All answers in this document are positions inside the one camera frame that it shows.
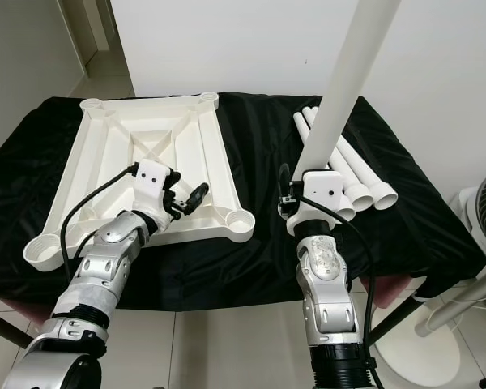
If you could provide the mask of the white plastic table leg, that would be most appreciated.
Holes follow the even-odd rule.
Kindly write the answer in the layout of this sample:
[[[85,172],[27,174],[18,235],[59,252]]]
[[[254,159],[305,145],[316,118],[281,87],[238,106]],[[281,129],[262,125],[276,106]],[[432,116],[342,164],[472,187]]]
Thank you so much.
[[[370,195],[373,197],[373,206],[376,210],[387,210],[388,207],[396,204],[399,194],[387,182],[380,178],[369,163],[358,155],[357,149],[342,136],[336,141],[336,151],[342,153],[343,158],[353,169],[361,184],[368,187]]]
[[[296,170],[301,173],[307,170],[322,169],[322,166],[314,166],[313,161],[306,158],[306,152],[309,151],[309,133],[310,127],[309,123],[305,119],[305,115],[302,112],[295,112],[292,115],[292,120],[294,120],[297,134],[300,136],[301,142],[303,144],[302,151],[300,153],[300,158],[296,165]]]
[[[399,5],[401,0],[359,0],[333,67],[328,92],[320,107],[314,109],[316,118],[310,127],[309,151],[305,155],[314,166],[333,170],[327,168],[329,156],[356,106]],[[302,179],[305,172],[297,171],[295,166],[292,182]]]
[[[316,110],[311,107],[304,107],[301,112],[305,115],[305,119],[309,127],[311,127],[313,120],[316,118]],[[353,212],[368,210],[368,208],[373,206],[373,197],[370,195],[368,187],[361,184],[353,169],[343,158],[342,153],[333,149],[329,156],[327,168],[332,168],[342,175],[344,195],[350,200]]]

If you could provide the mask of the black cloth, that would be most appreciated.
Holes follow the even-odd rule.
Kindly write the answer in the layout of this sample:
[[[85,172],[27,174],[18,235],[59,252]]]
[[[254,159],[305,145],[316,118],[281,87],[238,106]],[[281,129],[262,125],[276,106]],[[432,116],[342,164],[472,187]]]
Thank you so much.
[[[222,92],[217,115],[241,203],[254,215],[245,243],[210,238],[143,249],[118,307],[158,311],[223,309],[297,301],[297,259],[276,211],[279,168],[302,149],[292,115],[316,96]],[[64,271],[38,271],[22,251],[39,236],[83,119],[80,99],[50,97],[26,114],[0,147],[0,299],[52,306]],[[355,274],[424,277],[450,288],[474,277],[486,255],[416,160],[366,99],[344,138],[399,193],[387,210],[358,212],[333,236]]]

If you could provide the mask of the black metal table leg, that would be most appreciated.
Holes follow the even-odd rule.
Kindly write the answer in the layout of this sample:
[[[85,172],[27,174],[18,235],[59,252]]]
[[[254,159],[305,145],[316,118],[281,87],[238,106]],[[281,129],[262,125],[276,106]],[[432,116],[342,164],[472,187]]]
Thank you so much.
[[[368,294],[373,297],[373,303],[369,303],[369,308],[373,307],[388,307],[392,301],[398,299],[402,292],[405,292],[406,287],[412,281],[410,276],[377,276],[369,278],[369,281],[363,282],[363,285],[368,289]],[[414,314],[417,308],[424,306],[427,301],[433,299],[435,295],[429,292],[429,288],[420,286],[413,290],[406,299],[403,299],[394,310],[376,326],[368,323],[366,327],[369,328],[369,336],[366,337],[365,344],[370,347],[376,344],[384,335],[389,333],[394,327],[398,326],[405,318],[409,318]]]
[[[33,321],[29,321],[25,327],[18,327],[0,315],[0,337],[17,345],[17,361],[26,356],[29,344],[41,333],[41,327],[42,323]]]

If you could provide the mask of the white door frame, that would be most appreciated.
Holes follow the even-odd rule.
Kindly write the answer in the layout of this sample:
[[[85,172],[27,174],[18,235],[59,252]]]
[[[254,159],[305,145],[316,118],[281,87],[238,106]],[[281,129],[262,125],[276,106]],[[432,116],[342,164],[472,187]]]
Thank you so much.
[[[88,75],[102,75],[113,52],[106,0],[57,0],[73,48]]]

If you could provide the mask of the white pedestal fan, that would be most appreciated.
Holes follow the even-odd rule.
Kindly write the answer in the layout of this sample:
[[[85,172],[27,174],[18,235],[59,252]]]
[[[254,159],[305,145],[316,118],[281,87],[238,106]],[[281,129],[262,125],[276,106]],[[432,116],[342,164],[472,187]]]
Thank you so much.
[[[451,201],[451,207],[486,259],[486,178],[469,186]],[[435,297],[453,288],[452,280],[427,277],[420,286]],[[455,297],[447,297],[437,308],[421,306],[375,344],[382,360],[401,378],[422,387],[439,387],[460,370],[458,341],[446,325],[486,301],[486,263]]]

